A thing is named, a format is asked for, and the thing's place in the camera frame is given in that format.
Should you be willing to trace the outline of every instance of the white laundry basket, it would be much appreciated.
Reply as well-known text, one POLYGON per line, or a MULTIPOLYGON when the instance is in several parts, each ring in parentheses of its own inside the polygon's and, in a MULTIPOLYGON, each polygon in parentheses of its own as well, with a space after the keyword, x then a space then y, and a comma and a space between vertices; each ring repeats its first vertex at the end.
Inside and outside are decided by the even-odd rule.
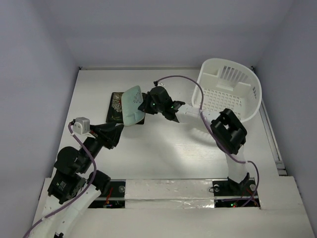
MULTIPOLYGON (((225 59, 208 59, 200 70, 198 83, 204 91, 203 109, 221 112, 231 109, 245 126, 258 112, 262 89, 258 77, 247 67, 225 59)), ((192 97, 194 107, 201 103, 196 86, 192 97)))

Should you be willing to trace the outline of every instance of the screw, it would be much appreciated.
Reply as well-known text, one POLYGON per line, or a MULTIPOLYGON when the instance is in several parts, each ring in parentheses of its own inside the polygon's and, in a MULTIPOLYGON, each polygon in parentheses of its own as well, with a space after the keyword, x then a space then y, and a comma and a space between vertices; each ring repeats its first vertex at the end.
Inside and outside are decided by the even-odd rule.
POLYGON ((255 191, 256 190, 255 184, 250 185, 250 189, 251 189, 251 191, 255 191))
POLYGON ((125 186, 120 186, 119 187, 119 192, 125 192, 125 186))
POLYGON ((218 184, 215 184, 215 185, 213 186, 213 190, 214 190, 215 192, 219 192, 219 191, 220 191, 219 185, 218 185, 218 184))

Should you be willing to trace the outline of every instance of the white panel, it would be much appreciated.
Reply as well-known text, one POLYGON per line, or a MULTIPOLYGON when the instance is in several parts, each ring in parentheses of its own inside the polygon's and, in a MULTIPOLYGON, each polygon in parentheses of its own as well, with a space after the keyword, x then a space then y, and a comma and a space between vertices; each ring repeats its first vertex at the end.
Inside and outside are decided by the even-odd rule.
POLYGON ((211 179, 128 179, 124 198, 127 200, 206 200, 213 199, 211 179))
POLYGON ((88 209, 70 238, 314 238, 304 209, 88 209))
POLYGON ((81 66, 256 64, 293 0, 47 0, 81 66))
POLYGON ((256 67, 283 162, 317 235, 317 1, 298 0, 256 67))
POLYGON ((0 231, 20 238, 53 167, 78 67, 42 0, 0 0, 0 231))

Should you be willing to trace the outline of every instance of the red wire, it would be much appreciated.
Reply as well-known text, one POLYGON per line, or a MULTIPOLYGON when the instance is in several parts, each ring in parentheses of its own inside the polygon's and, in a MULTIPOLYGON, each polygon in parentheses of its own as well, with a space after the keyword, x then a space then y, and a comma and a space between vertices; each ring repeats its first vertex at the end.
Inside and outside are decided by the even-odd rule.
POLYGON ((105 202, 104 205, 107 205, 107 204, 108 204, 108 200, 109 200, 109 198, 110 198, 110 196, 111 196, 112 190, 113 190, 113 187, 110 189, 110 192, 109 192, 109 194, 108 194, 108 196, 107 196, 107 198, 106 198, 106 202, 105 202))
POLYGON ((250 190, 247 189, 247 191, 249 194, 251 194, 251 196, 254 196, 254 194, 250 190))

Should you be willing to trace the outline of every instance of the gray wall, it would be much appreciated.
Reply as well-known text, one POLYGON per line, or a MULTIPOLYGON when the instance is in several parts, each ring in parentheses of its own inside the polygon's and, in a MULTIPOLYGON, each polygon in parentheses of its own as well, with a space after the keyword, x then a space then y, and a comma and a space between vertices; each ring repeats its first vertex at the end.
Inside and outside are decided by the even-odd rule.
POLYGON ((78 68, 42 0, 0 1, 0 233, 31 226, 78 68))
POLYGON ((317 235, 316 12, 316 0, 297 0, 256 70, 282 159, 317 235))
POLYGON ((47 0, 81 66, 254 65, 293 0, 47 0))

